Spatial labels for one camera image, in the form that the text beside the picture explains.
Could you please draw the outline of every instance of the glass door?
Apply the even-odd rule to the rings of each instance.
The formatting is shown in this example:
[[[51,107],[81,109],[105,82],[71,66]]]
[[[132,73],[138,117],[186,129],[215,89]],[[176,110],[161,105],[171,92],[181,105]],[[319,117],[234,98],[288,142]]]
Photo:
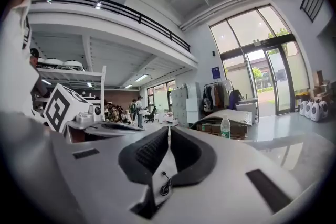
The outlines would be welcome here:
[[[281,45],[264,50],[274,84],[276,115],[294,111],[292,79]]]

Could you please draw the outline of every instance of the white robot body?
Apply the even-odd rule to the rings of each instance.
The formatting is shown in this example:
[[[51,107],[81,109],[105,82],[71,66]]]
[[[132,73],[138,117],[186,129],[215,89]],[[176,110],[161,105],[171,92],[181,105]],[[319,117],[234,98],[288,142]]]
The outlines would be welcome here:
[[[326,117],[328,117],[328,104],[325,101],[321,101],[319,105],[321,109],[321,118],[325,119]]]
[[[300,115],[301,116],[304,116],[307,104],[308,104],[308,101],[302,101],[302,103],[300,104]]]
[[[312,121],[318,122],[321,119],[321,108],[318,103],[315,103],[310,112],[310,119]]]
[[[305,117],[310,119],[310,113],[311,113],[311,109],[313,107],[314,103],[312,101],[309,101],[307,106],[306,106],[306,110],[305,110]]]

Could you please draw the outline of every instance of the cardboard box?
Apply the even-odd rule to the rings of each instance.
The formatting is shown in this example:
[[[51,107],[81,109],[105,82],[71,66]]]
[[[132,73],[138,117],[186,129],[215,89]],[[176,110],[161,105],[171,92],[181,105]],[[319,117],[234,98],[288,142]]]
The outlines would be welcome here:
[[[318,94],[317,96],[314,97],[314,100],[320,100],[320,101],[325,101],[327,102],[328,104],[330,103],[330,94]]]
[[[314,82],[314,86],[317,86],[317,87],[323,85],[322,70],[313,72],[313,82]]]
[[[310,97],[314,98],[315,96],[317,96],[319,93],[321,93],[321,87],[315,87],[310,91]]]

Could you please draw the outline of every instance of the water bottle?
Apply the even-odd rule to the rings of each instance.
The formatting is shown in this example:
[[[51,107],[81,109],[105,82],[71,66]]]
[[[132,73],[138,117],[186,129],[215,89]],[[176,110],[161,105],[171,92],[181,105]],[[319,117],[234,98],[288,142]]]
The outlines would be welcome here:
[[[230,139],[230,130],[231,130],[231,125],[230,121],[227,118],[227,115],[223,115],[223,120],[220,125],[220,133],[222,137],[229,138]]]

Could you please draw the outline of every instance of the chair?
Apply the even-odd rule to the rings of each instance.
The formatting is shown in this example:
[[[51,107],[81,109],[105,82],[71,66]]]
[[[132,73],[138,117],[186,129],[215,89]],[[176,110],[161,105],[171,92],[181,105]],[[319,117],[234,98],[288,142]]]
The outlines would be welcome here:
[[[154,114],[156,113],[156,107],[153,108],[153,111],[150,115],[145,115],[145,123],[148,123],[148,121],[154,122]]]

